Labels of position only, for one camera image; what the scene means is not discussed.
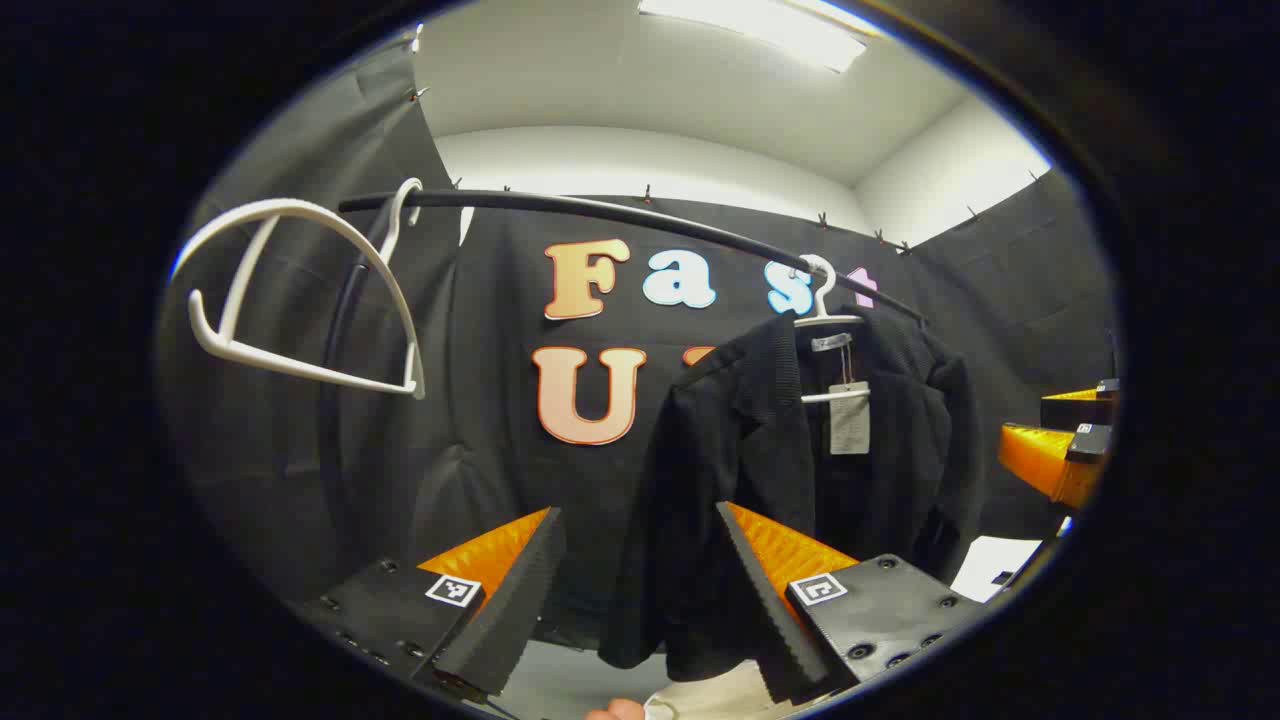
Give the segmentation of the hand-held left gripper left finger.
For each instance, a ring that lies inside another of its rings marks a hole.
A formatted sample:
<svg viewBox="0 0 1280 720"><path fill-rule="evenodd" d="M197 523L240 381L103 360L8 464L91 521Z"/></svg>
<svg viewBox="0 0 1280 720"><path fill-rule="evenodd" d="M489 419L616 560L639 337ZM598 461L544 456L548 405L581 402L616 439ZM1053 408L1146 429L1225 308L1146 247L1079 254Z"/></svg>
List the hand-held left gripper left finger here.
<svg viewBox="0 0 1280 720"><path fill-rule="evenodd" d="M378 559L298 605L310 625L415 688L489 701L506 688L567 547L550 506L433 559Z"/></svg>

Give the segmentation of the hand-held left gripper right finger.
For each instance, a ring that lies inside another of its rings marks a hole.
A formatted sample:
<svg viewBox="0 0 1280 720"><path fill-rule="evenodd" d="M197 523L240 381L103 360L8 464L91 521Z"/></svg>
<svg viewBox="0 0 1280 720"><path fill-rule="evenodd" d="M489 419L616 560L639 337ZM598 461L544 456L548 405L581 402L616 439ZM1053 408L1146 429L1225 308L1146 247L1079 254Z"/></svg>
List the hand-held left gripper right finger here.
<svg viewBox="0 0 1280 720"><path fill-rule="evenodd" d="M856 560L736 503L716 510L772 700L801 705L865 685L983 612L897 555Z"/></svg>

